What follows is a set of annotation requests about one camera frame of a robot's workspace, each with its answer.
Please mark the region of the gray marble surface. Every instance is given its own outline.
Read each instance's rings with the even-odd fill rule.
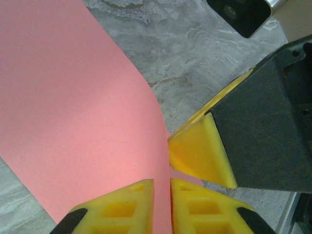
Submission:
[[[84,0],[155,93],[174,132],[238,75],[286,43],[272,18],[251,39],[203,0]],[[253,205],[276,228],[288,192],[209,188]],[[49,233],[54,221],[0,160],[0,234]]]

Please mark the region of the pink paper sheet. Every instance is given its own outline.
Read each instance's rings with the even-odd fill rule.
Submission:
[[[170,233],[158,102],[84,4],[1,1],[0,55],[0,156],[50,216],[154,178],[154,233]]]

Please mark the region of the yellow plastic part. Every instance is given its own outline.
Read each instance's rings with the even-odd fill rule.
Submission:
[[[173,234],[253,234],[237,212],[253,208],[182,179],[171,179]]]
[[[154,182],[141,180],[76,206],[88,212],[73,234],[151,234]]]
[[[227,85],[169,138],[171,167],[228,188],[237,187],[214,118],[205,113],[252,72],[253,69]]]

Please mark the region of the marble countertop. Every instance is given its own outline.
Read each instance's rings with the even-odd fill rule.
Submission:
[[[244,39],[204,0],[84,0],[143,74],[174,132],[226,84],[285,44],[271,18]],[[253,205],[275,229],[289,192],[209,188]],[[0,159],[0,234],[49,233],[55,222]]]

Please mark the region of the pink paper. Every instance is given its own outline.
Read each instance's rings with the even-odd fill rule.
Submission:
[[[84,4],[0,1],[0,41],[0,155],[48,214],[154,178],[154,233],[171,233],[158,102]]]

